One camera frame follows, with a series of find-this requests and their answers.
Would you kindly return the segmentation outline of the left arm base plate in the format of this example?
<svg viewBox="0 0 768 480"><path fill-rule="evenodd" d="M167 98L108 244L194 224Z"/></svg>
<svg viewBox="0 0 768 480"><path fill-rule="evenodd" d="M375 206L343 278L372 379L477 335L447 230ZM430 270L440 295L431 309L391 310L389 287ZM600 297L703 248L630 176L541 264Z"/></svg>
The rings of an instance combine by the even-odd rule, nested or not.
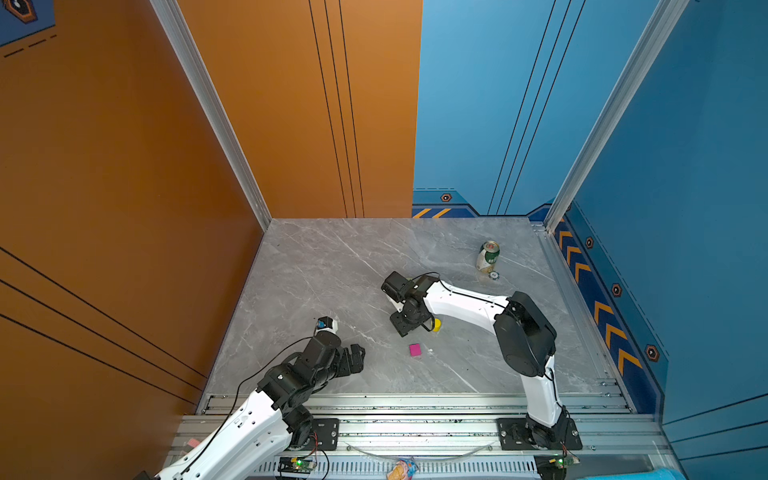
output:
<svg viewBox="0 0 768 480"><path fill-rule="evenodd" d="M338 447L340 420L338 418L314 418L306 440L300 444L302 450L312 450L319 447L330 452Z"/></svg>

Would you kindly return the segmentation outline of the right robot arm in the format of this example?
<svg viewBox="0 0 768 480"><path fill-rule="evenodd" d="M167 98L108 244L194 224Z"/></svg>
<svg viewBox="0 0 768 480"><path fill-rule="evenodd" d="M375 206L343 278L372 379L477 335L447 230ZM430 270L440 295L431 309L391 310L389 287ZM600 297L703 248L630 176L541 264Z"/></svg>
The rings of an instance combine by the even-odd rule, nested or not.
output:
<svg viewBox="0 0 768 480"><path fill-rule="evenodd" d="M394 271L381 290L396 308L390 322L402 337L419 327L433 331L444 316L494 334L506 364L523 383L527 413L519 429L524 444L566 449L568 441L579 440L558 393L557 332L529 295L482 294L447 284L436 272L409 279Z"/></svg>

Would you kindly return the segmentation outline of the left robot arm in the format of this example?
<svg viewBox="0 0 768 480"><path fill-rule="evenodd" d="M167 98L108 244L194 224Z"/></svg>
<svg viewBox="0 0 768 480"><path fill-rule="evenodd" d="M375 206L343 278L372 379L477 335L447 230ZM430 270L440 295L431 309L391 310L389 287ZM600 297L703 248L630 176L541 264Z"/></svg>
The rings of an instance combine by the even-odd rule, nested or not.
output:
<svg viewBox="0 0 768 480"><path fill-rule="evenodd" d="M330 381L362 372L366 350L344 346L330 329L304 340L303 350L259 371L263 377L255 389L233 404L213 433L152 477L246 479L285 450L314 447L314 418L305 403Z"/></svg>

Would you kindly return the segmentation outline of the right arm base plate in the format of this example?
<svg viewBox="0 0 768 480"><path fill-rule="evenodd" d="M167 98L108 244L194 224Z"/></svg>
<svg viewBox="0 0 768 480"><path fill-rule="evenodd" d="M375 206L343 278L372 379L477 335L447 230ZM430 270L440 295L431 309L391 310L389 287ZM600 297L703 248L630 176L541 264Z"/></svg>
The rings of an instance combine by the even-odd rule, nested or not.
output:
<svg viewBox="0 0 768 480"><path fill-rule="evenodd" d="M504 451L583 449L575 421L565 416L554 426L546 427L528 418L496 420L500 446Z"/></svg>

